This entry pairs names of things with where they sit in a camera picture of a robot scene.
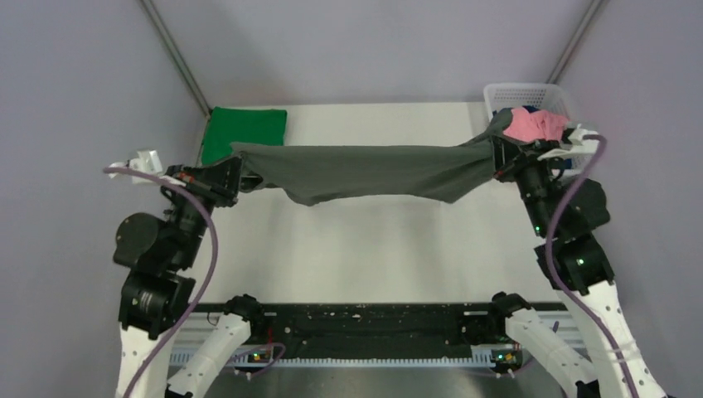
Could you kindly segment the dark grey t-shirt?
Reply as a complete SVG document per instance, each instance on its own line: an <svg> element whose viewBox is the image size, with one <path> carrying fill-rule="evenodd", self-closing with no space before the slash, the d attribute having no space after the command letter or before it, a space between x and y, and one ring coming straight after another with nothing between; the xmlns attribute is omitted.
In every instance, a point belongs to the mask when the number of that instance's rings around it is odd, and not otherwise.
<svg viewBox="0 0 703 398"><path fill-rule="evenodd" d="M456 146L265 146L232 143L252 190L279 188L295 203L368 196L412 196L455 203L490 181L496 166L492 138L512 122L498 112L487 128Z"/></svg>

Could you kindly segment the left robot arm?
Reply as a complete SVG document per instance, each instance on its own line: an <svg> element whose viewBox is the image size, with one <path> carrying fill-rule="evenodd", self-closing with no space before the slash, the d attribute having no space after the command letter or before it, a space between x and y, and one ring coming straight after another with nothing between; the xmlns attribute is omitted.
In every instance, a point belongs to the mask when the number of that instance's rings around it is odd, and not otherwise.
<svg viewBox="0 0 703 398"><path fill-rule="evenodd" d="M220 321L185 367L168 372L174 337L199 304L214 272L201 283L184 275L205 236L211 261L218 260L219 239L212 220L217 207L236 204L242 177L238 157L205 167L171 166L145 172L135 161L105 169L135 182L160 186L170 201L161 218L138 212L125 218L115 234L114 263L128 270L120 293L118 322L121 362L118 397L202 397L235 350L264 336L263 306L245 294L229 300Z"/></svg>

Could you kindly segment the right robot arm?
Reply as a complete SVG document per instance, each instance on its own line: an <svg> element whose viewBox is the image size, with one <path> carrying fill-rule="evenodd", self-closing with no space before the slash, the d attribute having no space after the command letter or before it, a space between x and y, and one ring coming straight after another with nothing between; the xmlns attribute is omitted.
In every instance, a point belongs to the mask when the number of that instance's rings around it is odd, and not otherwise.
<svg viewBox="0 0 703 398"><path fill-rule="evenodd" d="M594 231L608 223L603 188L589 172L603 154L596 133L567 143L492 140L500 182L514 182L534 232L539 266L583 340L577 352L518 294L492 299L488 335L519 343L568 397L663 397L619 302L613 268Z"/></svg>

